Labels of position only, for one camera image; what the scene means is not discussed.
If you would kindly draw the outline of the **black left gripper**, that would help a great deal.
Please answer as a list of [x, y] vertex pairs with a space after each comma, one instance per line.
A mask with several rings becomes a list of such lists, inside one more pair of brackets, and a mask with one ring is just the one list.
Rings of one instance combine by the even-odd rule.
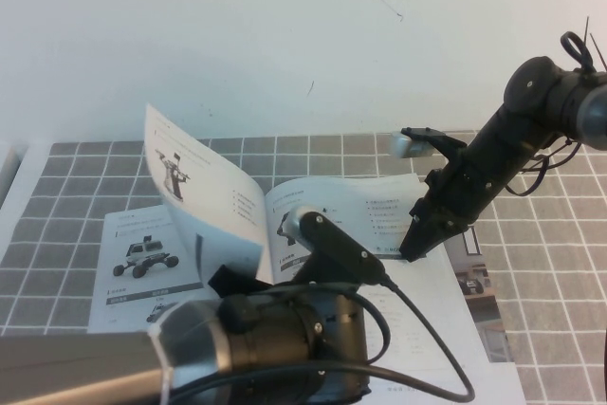
[[354, 290], [354, 284], [348, 282], [345, 268], [337, 261], [326, 257], [311, 255], [303, 267], [288, 282], [266, 285], [265, 282], [221, 266], [212, 275], [209, 287], [220, 299], [233, 295], [248, 295], [270, 292], [297, 291], [303, 293], [343, 294]]

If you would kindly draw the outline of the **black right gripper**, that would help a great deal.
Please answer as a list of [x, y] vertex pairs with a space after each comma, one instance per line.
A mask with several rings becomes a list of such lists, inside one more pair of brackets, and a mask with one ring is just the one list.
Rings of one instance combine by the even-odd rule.
[[425, 258], [435, 247], [465, 232], [515, 175], [504, 148], [469, 146], [432, 176], [401, 242], [402, 256]]

